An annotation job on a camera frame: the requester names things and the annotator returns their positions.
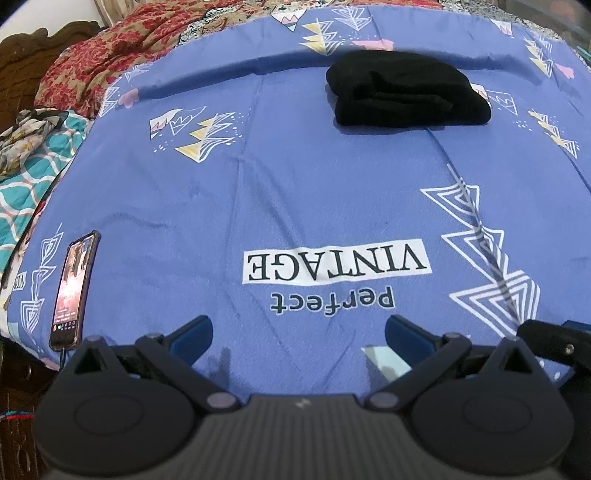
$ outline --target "wooden headboard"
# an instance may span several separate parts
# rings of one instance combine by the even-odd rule
[[[60,53],[94,37],[97,22],[72,22],[51,37],[47,29],[21,33],[0,43],[0,132],[13,126],[17,113],[34,106],[39,83]]]

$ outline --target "phone case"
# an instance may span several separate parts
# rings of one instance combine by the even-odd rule
[[[53,345],[51,342],[51,334],[50,334],[49,348],[51,348],[54,352],[61,352],[63,349],[72,350],[74,347],[76,347],[80,343],[80,341],[82,339],[82,324],[84,324],[86,297],[88,295],[88,286],[90,284],[90,277],[92,275],[92,268],[95,264],[96,248],[98,247],[99,241],[100,241],[100,232],[98,230],[93,230],[90,233],[87,233],[86,235],[81,236],[80,238],[78,238],[78,239],[74,240],[72,243],[70,243],[70,245],[68,245],[68,248],[66,250],[66,256],[67,256],[67,253],[70,251],[70,248],[72,248],[73,245],[75,245],[76,243],[81,241],[83,238],[86,238],[90,235],[93,235],[95,237],[95,240],[92,242],[92,247],[89,252],[90,258],[89,258],[88,266],[86,269],[87,273],[85,274],[84,282],[82,284],[82,291],[80,292],[80,303],[78,305],[78,315],[77,315],[77,320],[76,320],[76,329],[74,330],[74,338],[69,345]],[[61,269],[61,277],[63,277],[65,268],[66,268],[66,262],[64,261],[64,266]]]

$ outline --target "red cable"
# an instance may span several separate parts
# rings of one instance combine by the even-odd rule
[[[2,420],[25,420],[25,419],[32,419],[35,415],[10,415],[8,417],[4,417]]]

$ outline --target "wrinkled fabric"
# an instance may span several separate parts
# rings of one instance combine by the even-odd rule
[[[124,20],[65,51],[41,80],[35,102],[95,118],[105,90],[124,71],[166,55],[183,30],[211,8],[236,0],[168,0],[138,7]]]
[[[551,40],[563,41],[560,35],[558,35],[554,30],[541,27],[531,20],[507,13],[503,9],[490,4],[486,0],[440,0],[440,2],[443,6],[443,9],[450,12],[478,15],[479,17],[488,18],[489,20],[523,25],[524,27],[527,27],[530,30],[539,33],[540,35],[543,35]],[[585,62],[579,52],[574,48],[573,52],[578,57],[578,59],[583,62],[589,73],[591,73],[591,67],[587,62]]]
[[[185,29],[178,44],[184,45],[204,35],[219,32],[224,28],[265,15],[281,15],[301,9],[343,7],[347,5],[406,5],[435,10],[441,9],[441,5],[437,0],[297,0],[294,2],[246,0],[228,7],[208,10],[201,20],[192,23]]]
[[[0,177],[19,172],[25,160],[55,128],[60,128],[68,112],[53,108],[22,110],[17,125],[0,134]]]
[[[491,120],[336,125],[327,69],[376,47],[453,65]],[[562,41],[425,8],[311,9],[206,35],[112,86],[35,227],[7,328],[57,361],[59,272],[93,230],[83,336],[125,345],[206,314],[194,368],[241,399],[382,388],[404,349],[424,352],[386,345],[392,314],[477,345],[527,318],[585,322],[590,86]]]
[[[47,113],[56,122],[55,111]],[[60,118],[57,126],[19,165],[18,171],[0,178],[0,278],[35,209],[86,138],[86,118],[74,112],[58,112],[57,117]]]

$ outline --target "white wall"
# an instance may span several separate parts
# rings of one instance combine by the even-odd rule
[[[15,33],[33,33],[39,28],[46,28],[48,34],[53,35],[77,20],[105,25],[93,0],[27,0],[0,26],[0,41]]]

